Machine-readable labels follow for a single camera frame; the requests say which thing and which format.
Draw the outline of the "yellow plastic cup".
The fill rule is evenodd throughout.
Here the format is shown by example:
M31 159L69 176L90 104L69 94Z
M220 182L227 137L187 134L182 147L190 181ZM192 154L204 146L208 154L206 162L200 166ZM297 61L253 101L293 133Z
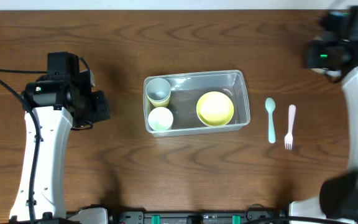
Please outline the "yellow plastic cup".
M171 96L171 94L167 95L162 100L154 100L149 95L147 95L147 98L154 107L158 108L158 107L167 107L170 102L170 96Z

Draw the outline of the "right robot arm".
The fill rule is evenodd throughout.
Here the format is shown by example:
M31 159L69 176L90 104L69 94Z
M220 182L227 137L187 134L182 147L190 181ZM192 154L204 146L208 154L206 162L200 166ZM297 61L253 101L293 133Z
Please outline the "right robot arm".
M340 83L347 105L347 172L326 180L318 196L294 201L287 223L358 223L358 5L346 12L328 11L323 31L308 44L304 66Z

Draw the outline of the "clear plastic container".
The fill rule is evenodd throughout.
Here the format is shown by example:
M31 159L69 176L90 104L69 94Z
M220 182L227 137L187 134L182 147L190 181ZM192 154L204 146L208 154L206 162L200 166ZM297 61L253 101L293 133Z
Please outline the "clear plastic container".
M165 79L171 86L168 109L173 113L173 124L170 129L163 131L156 131L149 126L148 117L154 106L144 93L145 127L155 137L237 131L250 123L249 98L244 76L240 70L151 76L144 80L144 86L156 78ZM234 104L234 116L224 126L207 126L198 119L196 104L202 95L210 91L224 93Z

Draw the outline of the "yellow plastic bowl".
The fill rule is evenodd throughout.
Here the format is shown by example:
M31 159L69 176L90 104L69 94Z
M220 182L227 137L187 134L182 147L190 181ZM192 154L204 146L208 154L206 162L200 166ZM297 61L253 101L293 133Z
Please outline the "yellow plastic bowl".
M224 93L210 91L197 101L196 114L206 126L224 126L234 116L234 103Z

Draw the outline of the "grey plastic cup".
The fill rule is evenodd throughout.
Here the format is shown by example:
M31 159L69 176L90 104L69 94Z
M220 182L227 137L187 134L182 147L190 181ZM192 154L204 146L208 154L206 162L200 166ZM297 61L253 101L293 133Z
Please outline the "grey plastic cup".
M170 96L171 86L164 78L154 78L146 86L146 94L152 101L163 101Z

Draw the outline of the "white plastic cup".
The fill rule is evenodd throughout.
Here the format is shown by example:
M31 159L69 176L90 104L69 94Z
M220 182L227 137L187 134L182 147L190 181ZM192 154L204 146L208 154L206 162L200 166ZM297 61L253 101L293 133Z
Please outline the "white plastic cup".
M172 128L173 114L166 107L154 108L150 112L147 121L154 131L165 131Z

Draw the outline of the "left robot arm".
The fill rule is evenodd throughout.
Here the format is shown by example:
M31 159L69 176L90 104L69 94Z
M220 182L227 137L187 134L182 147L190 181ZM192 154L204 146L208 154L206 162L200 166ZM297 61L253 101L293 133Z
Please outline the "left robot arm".
M104 92L92 90L92 71L80 70L84 62L69 52L49 53L45 75L28 83L21 93L26 144L9 223L58 223L67 216L63 178L69 133L91 129L110 118Z

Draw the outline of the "white plastic bowl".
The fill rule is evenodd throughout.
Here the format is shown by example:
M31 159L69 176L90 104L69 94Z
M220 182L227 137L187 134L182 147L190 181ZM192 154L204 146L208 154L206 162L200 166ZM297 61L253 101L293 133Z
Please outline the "white plastic bowl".
M328 70L323 68L312 68L311 70L322 75L327 75L329 78L338 78L341 76L340 70Z

